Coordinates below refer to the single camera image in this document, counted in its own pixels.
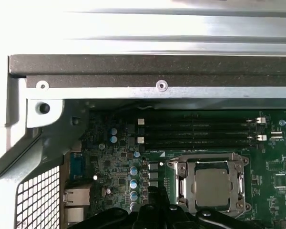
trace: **ram slot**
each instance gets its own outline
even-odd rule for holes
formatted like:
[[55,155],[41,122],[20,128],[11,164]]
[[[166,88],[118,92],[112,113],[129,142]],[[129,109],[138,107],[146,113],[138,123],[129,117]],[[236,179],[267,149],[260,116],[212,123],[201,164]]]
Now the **ram slot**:
[[148,140],[156,139],[193,139],[193,138],[216,138],[216,139],[246,139],[248,137],[253,137],[255,134],[249,131],[152,131],[145,132],[144,138]]
[[160,149],[209,149],[209,148],[244,148],[255,146],[252,140],[218,140],[218,139],[197,139],[197,140],[149,140],[144,143],[147,150]]
[[199,130],[221,130],[221,131],[245,131],[256,129],[256,124],[236,124],[236,123],[159,123],[153,125],[140,126],[146,132],[153,131],[199,131]]

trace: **mesh vent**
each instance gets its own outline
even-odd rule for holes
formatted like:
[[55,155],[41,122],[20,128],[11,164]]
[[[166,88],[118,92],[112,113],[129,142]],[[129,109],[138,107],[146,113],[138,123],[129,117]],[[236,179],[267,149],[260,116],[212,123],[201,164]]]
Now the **mesh vent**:
[[57,229],[59,216],[59,167],[19,185],[17,229]]

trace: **blue capacitor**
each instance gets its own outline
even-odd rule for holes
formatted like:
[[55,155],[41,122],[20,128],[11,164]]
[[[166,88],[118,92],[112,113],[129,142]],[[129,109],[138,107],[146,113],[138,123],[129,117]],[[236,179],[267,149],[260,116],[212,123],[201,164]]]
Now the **blue capacitor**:
[[117,130],[116,128],[112,128],[112,129],[110,130],[110,133],[111,133],[112,135],[116,135],[116,134],[118,133],[118,130]]
[[136,167],[131,167],[130,168],[130,175],[136,176],[138,174],[138,169]]
[[135,189],[138,187],[138,182],[136,180],[131,180],[130,183],[129,183],[129,187],[131,189]]
[[137,199],[138,199],[138,193],[135,191],[131,192],[130,193],[130,200],[131,201],[137,201]]
[[116,142],[118,141],[118,138],[117,138],[116,136],[112,136],[112,137],[110,138],[110,141],[111,141],[112,143],[116,143]]
[[139,151],[135,151],[135,152],[133,153],[133,156],[134,156],[134,157],[139,157],[139,156],[140,156]]

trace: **electrolytic capacitor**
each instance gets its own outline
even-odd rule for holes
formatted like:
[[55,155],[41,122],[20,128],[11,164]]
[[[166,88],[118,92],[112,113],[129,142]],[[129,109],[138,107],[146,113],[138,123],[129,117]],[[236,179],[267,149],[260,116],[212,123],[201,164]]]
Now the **electrolytic capacitor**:
[[138,205],[138,203],[132,202],[132,203],[130,204],[130,211],[133,211],[133,208],[136,207],[137,205]]
[[130,168],[130,175],[136,176],[138,174],[138,169],[136,167],[131,167]]
[[106,193],[108,195],[112,194],[113,193],[113,187],[109,186],[107,189],[106,189]]
[[130,193],[130,200],[131,200],[131,201],[137,201],[137,199],[138,199],[138,193],[135,192],[135,191],[132,191],[132,192]]
[[110,138],[111,143],[116,143],[118,141],[118,138],[116,136],[112,136]]
[[136,180],[131,180],[130,183],[129,183],[129,187],[131,189],[135,189],[138,187],[138,182]]
[[118,133],[118,130],[116,128],[112,128],[110,131],[110,134],[116,135]]
[[134,156],[134,157],[139,157],[139,156],[140,156],[140,152],[139,152],[139,151],[135,151],[135,152],[133,153],[133,156]]

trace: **circuit component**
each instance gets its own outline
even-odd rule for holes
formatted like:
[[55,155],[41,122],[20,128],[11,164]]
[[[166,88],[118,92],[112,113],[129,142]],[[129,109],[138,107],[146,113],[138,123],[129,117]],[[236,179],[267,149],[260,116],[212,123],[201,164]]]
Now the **circuit component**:
[[286,188],[286,174],[275,174],[275,188]]
[[196,171],[195,179],[196,205],[198,207],[228,205],[231,183],[225,168],[199,169]]
[[149,163],[148,164],[148,169],[149,170],[157,170],[158,169],[158,163]]
[[65,208],[65,218],[69,224],[82,222],[85,218],[84,208]]
[[130,182],[129,182],[129,187],[131,188],[131,189],[136,189],[137,187],[138,187],[138,182],[136,181],[136,180],[131,180]]
[[91,184],[84,184],[78,187],[65,189],[64,202],[66,206],[90,205]]
[[159,183],[158,183],[158,181],[149,181],[149,182],[148,182],[148,186],[159,187]]
[[150,180],[158,179],[158,173],[157,172],[149,172],[148,177]]
[[169,160],[168,166],[176,173],[176,201],[186,203],[192,214],[212,207],[231,217],[242,215],[251,209],[245,202],[244,166],[248,163],[248,158],[236,153],[181,155]]
[[[89,216],[113,206],[138,209],[148,203],[149,186],[165,186],[170,202],[191,213],[215,208],[267,228],[286,221],[286,111],[131,110],[109,116],[92,112],[81,151],[78,145],[71,153],[70,183],[93,184]],[[242,157],[243,168],[232,154]],[[193,157],[185,170],[195,165],[194,175],[178,175],[177,182],[184,156]]]
[[138,169],[133,166],[130,168],[129,172],[130,172],[130,175],[136,176],[138,174]]

